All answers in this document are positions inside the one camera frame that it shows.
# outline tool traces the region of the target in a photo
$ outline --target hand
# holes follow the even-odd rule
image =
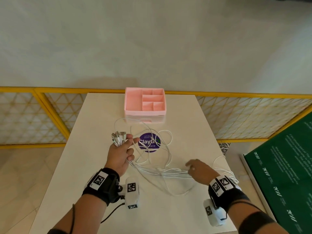
[[[214,178],[220,176],[219,173],[199,159],[191,159],[185,166],[190,166],[189,175],[193,177],[195,181],[207,186]]]
[[[127,134],[127,141],[121,146],[116,147],[114,144],[110,146],[107,155],[107,161],[105,168],[111,168],[116,171],[121,177],[129,166],[128,161],[134,160],[135,156],[133,155],[134,149],[129,147],[134,143],[137,143],[140,138],[133,138],[133,135]]]

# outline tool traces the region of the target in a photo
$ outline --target tabletop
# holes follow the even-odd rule
[[[185,162],[198,158],[212,166],[215,158],[222,156],[220,147],[194,95],[166,95],[167,113],[164,123],[148,124],[157,131],[169,130],[173,139],[170,145],[170,168],[186,169]],[[107,159],[112,143],[114,123],[124,117],[124,94],[89,93],[80,110],[68,142],[30,229],[30,234],[47,233],[72,207],[82,194],[84,185]],[[123,119],[116,122],[116,129],[129,133],[130,125]],[[138,124],[132,130],[139,132]],[[153,158],[164,158],[165,150],[159,149]],[[224,158],[215,167],[230,170]],[[120,207],[100,225],[98,233],[222,233],[235,231],[228,218],[225,225],[209,224],[203,201],[209,198],[208,187],[192,179],[169,178],[170,196],[151,185],[139,172],[129,166],[120,183],[127,177],[137,176],[140,186],[139,208],[127,210]],[[147,176],[163,186],[161,177]],[[121,203],[110,204],[104,218]]]

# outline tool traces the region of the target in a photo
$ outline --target person's right arm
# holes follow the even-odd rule
[[[195,181],[207,186],[213,179],[220,176],[220,174],[217,173],[215,170],[213,170],[210,166],[208,166],[207,164],[198,159],[192,159],[188,161],[185,165],[190,166],[189,174],[193,177]],[[259,209],[245,203],[238,203],[230,207],[228,211],[228,216],[231,218],[233,224],[238,230],[242,222],[248,216],[250,216],[255,212],[259,212]],[[264,225],[263,227],[261,227],[259,230],[256,231],[256,234],[266,234],[266,233],[287,234],[288,232],[284,228],[282,228],[278,223],[273,222]]]

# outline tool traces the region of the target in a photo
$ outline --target person's left hand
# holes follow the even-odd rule
[[[140,138],[133,138],[133,135],[127,134],[127,141],[119,147],[116,147],[114,144],[110,146],[107,155],[107,161],[105,168],[111,168],[116,171],[121,177],[129,166],[128,161],[134,160],[135,156],[133,155],[134,149],[129,147],[134,143],[137,143]]]

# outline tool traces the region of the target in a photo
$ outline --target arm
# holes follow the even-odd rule
[[[207,164],[198,159],[192,159],[188,161],[185,165],[190,166],[189,174],[193,177],[195,181],[207,186],[213,179],[220,176],[220,174],[217,173],[215,170],[213,170],[210,166],[208,166]],[[238,203],[230,207],[228,211],[228,216],[231,218],[235,227],[239,229],[242,222],[248,216],[250,216],[255,212],[259,212],[259,209],[245,203]],[[282,228],[278,223],[274,222],[267,224],[256,231],[256,234],[265,234],[265,233],[287,234],[288,232],[285,231],[285,229]]]
[[[129,147],[137,143],[140,138],[134,138],[131,134],[127,134],[127,141],[116,147],[114,144],[110,146],[107,155],[105,168],[110,168],[116,171],[121,177],[126,172],[129,163],[134,160],[134,149]],[[75,204],[75,223],[72,234],[96,234],[99,230],[100,222],[102,221],[107,204],[100,198],[90,194],[85,194]],[[73,220],[73,209],[70,209],[67,214],[53,227],[62,232],[70,233]]]

